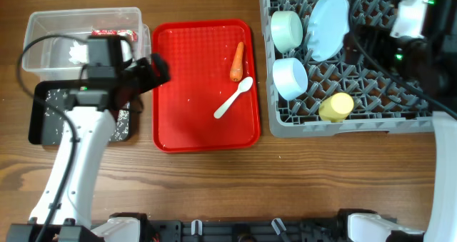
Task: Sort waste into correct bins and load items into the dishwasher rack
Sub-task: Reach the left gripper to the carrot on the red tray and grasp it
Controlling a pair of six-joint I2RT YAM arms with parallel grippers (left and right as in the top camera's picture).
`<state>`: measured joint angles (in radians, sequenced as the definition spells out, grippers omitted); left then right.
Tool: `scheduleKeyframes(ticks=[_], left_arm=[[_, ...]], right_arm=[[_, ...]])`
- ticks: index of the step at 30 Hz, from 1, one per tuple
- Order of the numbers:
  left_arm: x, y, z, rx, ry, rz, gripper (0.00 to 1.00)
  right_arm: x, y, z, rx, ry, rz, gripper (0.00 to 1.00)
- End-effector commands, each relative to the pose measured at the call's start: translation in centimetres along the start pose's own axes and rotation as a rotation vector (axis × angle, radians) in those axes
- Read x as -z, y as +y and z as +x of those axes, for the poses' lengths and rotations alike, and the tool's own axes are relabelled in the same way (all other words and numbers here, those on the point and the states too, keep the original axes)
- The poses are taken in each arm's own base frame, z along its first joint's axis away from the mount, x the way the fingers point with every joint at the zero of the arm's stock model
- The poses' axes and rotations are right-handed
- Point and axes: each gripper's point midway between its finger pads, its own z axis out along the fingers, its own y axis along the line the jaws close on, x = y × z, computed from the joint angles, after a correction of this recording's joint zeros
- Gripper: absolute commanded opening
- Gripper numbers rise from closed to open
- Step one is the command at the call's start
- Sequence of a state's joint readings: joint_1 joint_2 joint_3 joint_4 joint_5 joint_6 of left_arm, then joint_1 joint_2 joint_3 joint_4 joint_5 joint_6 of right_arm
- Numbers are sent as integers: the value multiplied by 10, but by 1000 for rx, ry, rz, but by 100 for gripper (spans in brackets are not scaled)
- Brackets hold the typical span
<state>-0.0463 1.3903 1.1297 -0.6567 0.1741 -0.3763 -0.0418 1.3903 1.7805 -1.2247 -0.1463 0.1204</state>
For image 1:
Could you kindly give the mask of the light blue plate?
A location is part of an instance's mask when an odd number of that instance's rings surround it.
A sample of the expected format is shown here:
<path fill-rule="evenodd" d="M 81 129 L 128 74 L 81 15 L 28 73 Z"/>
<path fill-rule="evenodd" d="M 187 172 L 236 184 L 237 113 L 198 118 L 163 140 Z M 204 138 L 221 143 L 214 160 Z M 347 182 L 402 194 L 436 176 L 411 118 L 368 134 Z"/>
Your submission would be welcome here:
<path fill-rule="evenodd" d="M 314 61 L 326 61 L 342 49 L 344 36 L 349 32 L 348 11 L 348 0 L 317 1 L 307 28 L 307 49 L 312 50 Z"/>

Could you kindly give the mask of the yellow plastic cup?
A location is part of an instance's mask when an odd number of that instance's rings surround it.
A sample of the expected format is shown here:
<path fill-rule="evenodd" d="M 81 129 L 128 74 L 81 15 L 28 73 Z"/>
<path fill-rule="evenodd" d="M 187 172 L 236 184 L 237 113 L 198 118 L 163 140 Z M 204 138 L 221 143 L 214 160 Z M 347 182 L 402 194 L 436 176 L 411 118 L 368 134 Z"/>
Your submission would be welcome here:
<path fill-rule="evenodd" d="M 337 93 L 321 102 L 318 114 L 323 121 L 341 122 L 354 108 L 354 100 L 347 93 Z"/>

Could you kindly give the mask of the green bowl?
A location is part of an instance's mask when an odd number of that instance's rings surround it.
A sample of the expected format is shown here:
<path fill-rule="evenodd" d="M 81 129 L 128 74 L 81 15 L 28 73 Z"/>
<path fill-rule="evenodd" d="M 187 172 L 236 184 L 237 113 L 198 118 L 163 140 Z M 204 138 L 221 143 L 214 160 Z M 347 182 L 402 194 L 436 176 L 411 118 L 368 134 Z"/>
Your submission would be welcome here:
<path fill-rule="evenodd" d="M 301 45 L 303 26 L 295 11 L 276 11 L 271 17 L 271 36 L 274 46 L 282 54 Z"/>

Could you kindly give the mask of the orange carrot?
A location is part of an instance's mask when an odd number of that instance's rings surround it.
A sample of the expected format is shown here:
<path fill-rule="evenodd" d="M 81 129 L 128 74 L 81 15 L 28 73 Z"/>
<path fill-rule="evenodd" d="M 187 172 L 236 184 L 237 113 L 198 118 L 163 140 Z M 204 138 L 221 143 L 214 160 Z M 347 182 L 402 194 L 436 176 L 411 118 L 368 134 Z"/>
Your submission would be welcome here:
<path fill-rule="evenodd" d="M 244 44 L 240 41 L 236 47 L 236 52 L 229 72 L 230 79 L 235 82 L 240 81 L 243 77 L 243 49 Z"/>

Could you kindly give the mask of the light blue small bowl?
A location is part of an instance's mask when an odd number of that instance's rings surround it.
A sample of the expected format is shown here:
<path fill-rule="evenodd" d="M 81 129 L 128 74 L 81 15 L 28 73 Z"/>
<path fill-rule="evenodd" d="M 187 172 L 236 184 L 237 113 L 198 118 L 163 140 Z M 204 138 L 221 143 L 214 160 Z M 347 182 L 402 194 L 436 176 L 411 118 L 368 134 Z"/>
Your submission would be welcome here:
<path fill-rule="evenodd" d="M 306 70 L 296 58 L 275 60 L 272 74 L 278 93 L 287 101 L 296 99 L 308 89 Z"/>

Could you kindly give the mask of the white plastic spoon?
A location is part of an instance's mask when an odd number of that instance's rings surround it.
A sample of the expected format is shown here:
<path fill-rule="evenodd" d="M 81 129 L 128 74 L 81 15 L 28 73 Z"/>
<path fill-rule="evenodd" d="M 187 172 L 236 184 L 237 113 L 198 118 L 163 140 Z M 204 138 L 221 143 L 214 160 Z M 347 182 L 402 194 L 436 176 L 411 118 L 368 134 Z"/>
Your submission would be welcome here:
<path fill-rule="evenodd" d="M 231 107 L 232 103 L 238 98 L 238 96 L 247 92 L 252 86 L 253 78 L 250 76 L 240 81 L 237 90 L 214 112 L 214 118 L 220 119 Z"/>

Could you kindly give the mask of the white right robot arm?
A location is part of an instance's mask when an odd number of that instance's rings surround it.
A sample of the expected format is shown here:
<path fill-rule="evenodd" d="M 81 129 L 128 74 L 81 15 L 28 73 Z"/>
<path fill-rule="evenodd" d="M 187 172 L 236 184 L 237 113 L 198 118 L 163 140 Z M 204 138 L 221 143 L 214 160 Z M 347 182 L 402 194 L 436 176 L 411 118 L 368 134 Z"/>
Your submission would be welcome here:
<path fill-rule="evenodd" d="M 433 205 L 421 235 L 391 231 L 387 241 L 456 240 L 456 0 L 389 0 L 391 28 L 348 13 L 349 47 L 367 67 L 425 102 L 436 140 Z"/>

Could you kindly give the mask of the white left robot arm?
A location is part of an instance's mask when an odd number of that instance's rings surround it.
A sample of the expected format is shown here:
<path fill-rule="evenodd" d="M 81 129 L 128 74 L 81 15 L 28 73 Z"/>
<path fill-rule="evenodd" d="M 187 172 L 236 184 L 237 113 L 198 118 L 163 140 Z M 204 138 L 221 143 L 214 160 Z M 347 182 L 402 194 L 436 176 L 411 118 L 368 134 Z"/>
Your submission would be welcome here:
<path fill-rule="evenodd" d="M 118 113 L 140 94 L 170 80 L 159 54 L 123 57 L 132 49 L 119 35 L 89 36 L 87 63 L 72 82 L 65 107 L 35 102 L 64 120 L 64 133 L 39 202 L 25 224 L 10 226 L 8 241 L 152 241 L 154 228 L 144 213 L 115 213 L 93 228 L 92 201 L 101 159 Z"/>

